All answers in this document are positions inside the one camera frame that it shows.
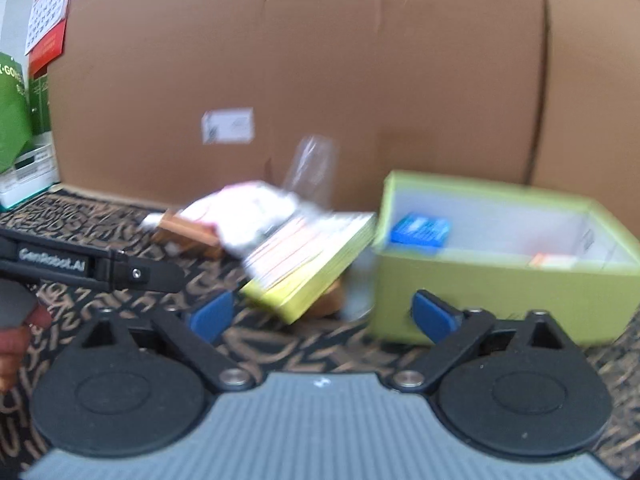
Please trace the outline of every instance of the white logo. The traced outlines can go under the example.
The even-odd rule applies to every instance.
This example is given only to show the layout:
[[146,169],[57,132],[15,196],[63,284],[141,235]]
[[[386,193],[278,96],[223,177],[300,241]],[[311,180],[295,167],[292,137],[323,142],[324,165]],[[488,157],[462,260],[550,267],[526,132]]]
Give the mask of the white logo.
[[316,386],[318,388],[324,388],[325,386],[328,386],[329,384],[331,384],[331,381],[329,379],[327,379],[326,377],[323,377],[322,379],[316,379],[314,381],[314,386]]
[[34,264],[42,264],[50,267],[57,267],[58,269],[76,270],[77,272],[84,272],[85,262],[82,260],[75,260],[71,258],[60,258],[55,254],[49,253],[32,253],[27,248],[22,248],[18,252],[18,258],[24,262],[31,262]]

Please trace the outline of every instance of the finger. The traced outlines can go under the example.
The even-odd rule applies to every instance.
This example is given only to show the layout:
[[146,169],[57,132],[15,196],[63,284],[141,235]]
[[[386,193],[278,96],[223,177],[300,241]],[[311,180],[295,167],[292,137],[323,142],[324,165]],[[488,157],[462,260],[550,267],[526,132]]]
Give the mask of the finger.
[[15,374],[0,376],[0,393],[6,394],[15,386],[18,377]]
[[36,308],[33,309],[33,312],[29,314],[24,322],[26,324],[39,326],[40,328],[49,328],[51,326],[52,319],[47,308],[43,304],[38,303]]
[[0,354],[24,355],[30,339],[31,330],[28,326],[0,330]]
[[0,355],[0,376],[11,376],[18,372],[22,366],[22,356],[5,354]]

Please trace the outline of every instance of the green storage box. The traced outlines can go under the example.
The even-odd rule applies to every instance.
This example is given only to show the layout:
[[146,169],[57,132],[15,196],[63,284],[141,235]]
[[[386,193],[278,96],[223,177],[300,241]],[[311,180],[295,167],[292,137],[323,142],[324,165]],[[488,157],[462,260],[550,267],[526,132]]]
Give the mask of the green storage box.
[[[388,243],[409,213],[451,222],[442,250]],[[553,191],[396,171],[385,181],[374,250],[369,331],[390,341],[429,342],[409,314],[420,288],[503,319],[548,310],[583,345],[620,336],[640,303],[640,242],[597,202]]]

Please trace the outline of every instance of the metal bolt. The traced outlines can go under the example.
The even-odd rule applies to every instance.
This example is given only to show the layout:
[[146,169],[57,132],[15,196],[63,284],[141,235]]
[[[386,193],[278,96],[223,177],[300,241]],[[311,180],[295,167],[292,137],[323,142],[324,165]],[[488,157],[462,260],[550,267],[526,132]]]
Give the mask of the metal bolt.
[[424,375],[415,370],[402,370],[394,375],[394,382],[403,388],[417,388],[424,383]]
[[228,368],[220,374],[220,380],[226,386],[244,386],[251,380],[251,376],[242,368]]

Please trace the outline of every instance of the gray gripper base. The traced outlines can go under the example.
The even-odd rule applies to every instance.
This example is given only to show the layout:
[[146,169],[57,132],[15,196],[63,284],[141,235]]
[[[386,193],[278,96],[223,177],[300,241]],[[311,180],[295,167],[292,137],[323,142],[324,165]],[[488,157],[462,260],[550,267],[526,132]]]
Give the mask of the gray gripper base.
[[592,455],[525,464],[462,444],[413,394],[374,374],[270,374],[222,395],[179,442],[143,456],[54,450],[25,480],[615,480]]

